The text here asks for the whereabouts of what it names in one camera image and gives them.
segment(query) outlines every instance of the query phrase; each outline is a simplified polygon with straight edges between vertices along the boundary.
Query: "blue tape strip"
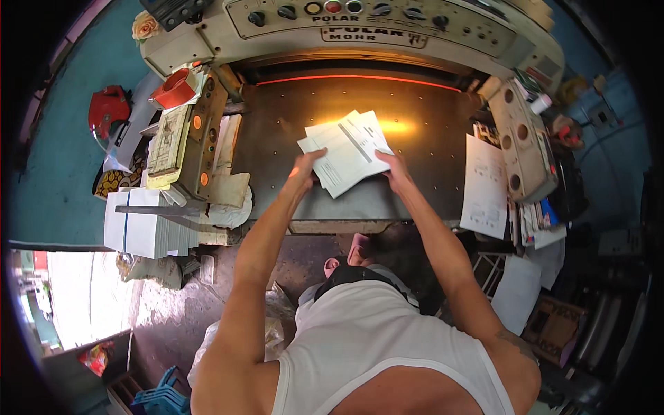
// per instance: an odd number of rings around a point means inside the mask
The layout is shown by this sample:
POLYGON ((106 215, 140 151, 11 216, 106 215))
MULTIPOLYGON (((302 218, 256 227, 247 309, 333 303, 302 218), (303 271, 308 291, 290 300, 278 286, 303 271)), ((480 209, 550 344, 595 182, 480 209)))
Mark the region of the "blue tape strip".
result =
MULTIPOLYGON (((127 206, 129 206, 129 198, 131 198, 131 191, 127 192, 127 206)), ((122 252, 127 252, 127 219, 129 214, 125 213, 125 230, 122 233, 122 252)))

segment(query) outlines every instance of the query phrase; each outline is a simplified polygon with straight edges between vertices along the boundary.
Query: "tattoo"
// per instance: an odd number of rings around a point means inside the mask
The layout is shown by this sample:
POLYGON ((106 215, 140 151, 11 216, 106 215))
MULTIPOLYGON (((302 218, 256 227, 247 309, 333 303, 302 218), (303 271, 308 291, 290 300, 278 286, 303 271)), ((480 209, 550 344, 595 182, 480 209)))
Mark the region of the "tattoo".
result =
POLYGON ((500 330, 498 334, 496 334, 496 337, 501 340, 506 340, 513 346, 518 347, 522 355, 526 356, 528 359, 531 359, 533 362, 535 362, 536 365, 539 366, 537 358, 533 354, 533 350, 522 338, 512 333, 510 330, 500 330))

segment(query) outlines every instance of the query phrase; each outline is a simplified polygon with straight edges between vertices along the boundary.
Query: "red laser line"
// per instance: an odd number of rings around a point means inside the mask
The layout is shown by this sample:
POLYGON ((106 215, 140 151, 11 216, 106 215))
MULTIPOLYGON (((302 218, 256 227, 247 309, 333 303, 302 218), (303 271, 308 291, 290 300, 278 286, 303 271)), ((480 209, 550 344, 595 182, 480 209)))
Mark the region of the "red laser line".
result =
POLYGON ((276 82, 285 82, 285 81, 299 81, 304 79, 325 79, 325 78, 364 78, 364 79, 383 79, 388 81, 401 81, 401 82, 410 82, 411 84, 420 84, 420 85, 429 85, 435 86, 438 88, 443 88, 446 90, 461 92, 457 88, 452 88, 451 86, 444 86, 439 84, 433 84, 431 82, 417 81, 413 79, 404 79, 404 78, 393 78, 391 76, 373 76, 373 75, 317 75, 317 76, 298 76, 297 78, 284 78, 284 79, 275 79, 271 81, 259 82, 256 85, 266 85, 266 84, 275 84, 276 82))

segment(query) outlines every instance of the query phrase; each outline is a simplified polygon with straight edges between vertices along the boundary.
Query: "stack of white envelopes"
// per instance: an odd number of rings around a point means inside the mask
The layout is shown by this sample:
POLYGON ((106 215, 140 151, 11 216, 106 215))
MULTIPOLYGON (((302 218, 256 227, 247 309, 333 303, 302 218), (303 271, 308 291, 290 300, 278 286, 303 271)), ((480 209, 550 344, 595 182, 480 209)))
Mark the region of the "stack of white envelopes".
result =
POLYGON ((158 189, 130 189, 109 193, 106 199, 104 245, 119 252, 163 258, 186 256, 199 245, 197 218, 180 217, 177 222, 156 214, 118 213, 116 206, 167 207, 158 189))

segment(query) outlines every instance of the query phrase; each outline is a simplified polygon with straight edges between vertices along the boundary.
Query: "red button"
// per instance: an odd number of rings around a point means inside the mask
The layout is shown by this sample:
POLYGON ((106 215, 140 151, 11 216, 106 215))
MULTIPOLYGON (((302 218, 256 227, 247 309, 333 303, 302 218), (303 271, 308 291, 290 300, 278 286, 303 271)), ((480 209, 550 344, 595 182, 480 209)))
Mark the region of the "red button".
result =
POLYGON ((325 10, 328 13, 338 13, 341 11, 341 3, 337 0, 328 0, 325 2, 325 10))

